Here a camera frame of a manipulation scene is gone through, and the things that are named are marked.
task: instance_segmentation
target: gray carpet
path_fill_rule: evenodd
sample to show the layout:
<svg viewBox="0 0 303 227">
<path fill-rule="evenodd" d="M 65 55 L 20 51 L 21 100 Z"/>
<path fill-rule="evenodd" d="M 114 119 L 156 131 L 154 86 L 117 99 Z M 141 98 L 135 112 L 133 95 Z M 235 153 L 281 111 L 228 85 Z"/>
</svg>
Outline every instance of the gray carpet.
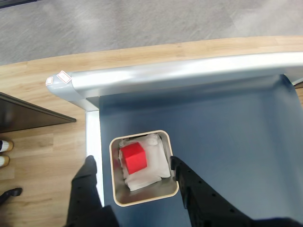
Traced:
<svg viewBox="0 0 303 227">
<path fill-rule="evenodd" d="M 0 9 L 0 64 L 156 44 L 303 35 L 303 0 L 40 0 Z"/>
</svg>

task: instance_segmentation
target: dark furniture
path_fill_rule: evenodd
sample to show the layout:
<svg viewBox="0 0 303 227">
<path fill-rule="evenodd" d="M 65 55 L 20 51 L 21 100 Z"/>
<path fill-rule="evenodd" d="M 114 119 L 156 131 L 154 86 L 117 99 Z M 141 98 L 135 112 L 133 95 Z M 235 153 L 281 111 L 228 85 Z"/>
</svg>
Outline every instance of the dark furniture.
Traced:
<svg viewBox="0 0 303 227">
<path fill-rule="evenodd" d="M 72 117 L 0 92 L 0 133 L 75 121 Z"/>
</svg>

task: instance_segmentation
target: shoe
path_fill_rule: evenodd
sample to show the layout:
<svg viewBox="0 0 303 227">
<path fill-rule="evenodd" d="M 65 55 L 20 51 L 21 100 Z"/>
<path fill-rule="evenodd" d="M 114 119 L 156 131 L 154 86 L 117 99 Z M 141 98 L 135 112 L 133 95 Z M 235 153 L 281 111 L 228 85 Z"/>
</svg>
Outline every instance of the shoe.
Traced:
<svg viewBox="0 0 303 227">
<path fill-rule="evenodd" d="M 0 140 L 0 152 L 11 151 L 13 147 L 13 141 Z"/>
<path fill-rule="evenodd" d="M 5 167 L 9 164 L 8 156 L 0 156 L 0 167 Z"/>
</svg>

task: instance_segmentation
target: wooden floor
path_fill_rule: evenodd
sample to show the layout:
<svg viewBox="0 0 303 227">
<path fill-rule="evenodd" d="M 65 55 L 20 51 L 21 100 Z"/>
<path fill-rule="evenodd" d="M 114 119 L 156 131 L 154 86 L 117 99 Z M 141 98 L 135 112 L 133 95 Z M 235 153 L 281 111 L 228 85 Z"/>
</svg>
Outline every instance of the wooden floor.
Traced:
<svg viewBox="0 0 303 227">
<path fill-rule="evenodd" d="M 1 227 L 63 226 L 71 179 L 85 158 L 85 112 L 50 94 L 45 80 L 64 71 L 114 68 L 225 55 L 303 51 L 303 36 L 247 37 L 93 52 L 0 66 L 0 91 L 77 119 L 68 123 L 0 134 L 15 147 L 4 155 L 0 193 L 23 187 L 21 196 L 0 207 Z M 303 89 L 297 90 L 301 103 Z"/>
</svg>

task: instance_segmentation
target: beige container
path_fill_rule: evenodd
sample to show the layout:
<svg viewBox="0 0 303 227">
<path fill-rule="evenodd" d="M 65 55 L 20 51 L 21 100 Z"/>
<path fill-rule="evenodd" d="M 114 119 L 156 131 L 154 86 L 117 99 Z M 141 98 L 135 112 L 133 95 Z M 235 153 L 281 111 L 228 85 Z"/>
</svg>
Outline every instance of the beige container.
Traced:
<svg viewBox="0 0 303 227">
<path fill-rule="evenodd" d="M 159 182 L 153 183 L 147 187 L 138 189 L 133 192 L 131 192 L 124 183 L 123 172 L 118 158 L 120 141 L 126 138 L 131 139 L 152 133 L 158 134 L 162 139 L 165 156 L 170 169 L 169 157 L 172 156 L 172 151 L 169 136 L 165 131 L 150 131 L 146 133 L 118 137 L 113 139 L 109 145 L 114 200 L 115 203 L 121 207 L 164 199 L 167 197 L 174 196 L 178 192 L 179 184 L 174 180 L 175 174 L 172 170 L 170 171 L 169 178 L 162 178 L 162 180 Z"/>
</svg>

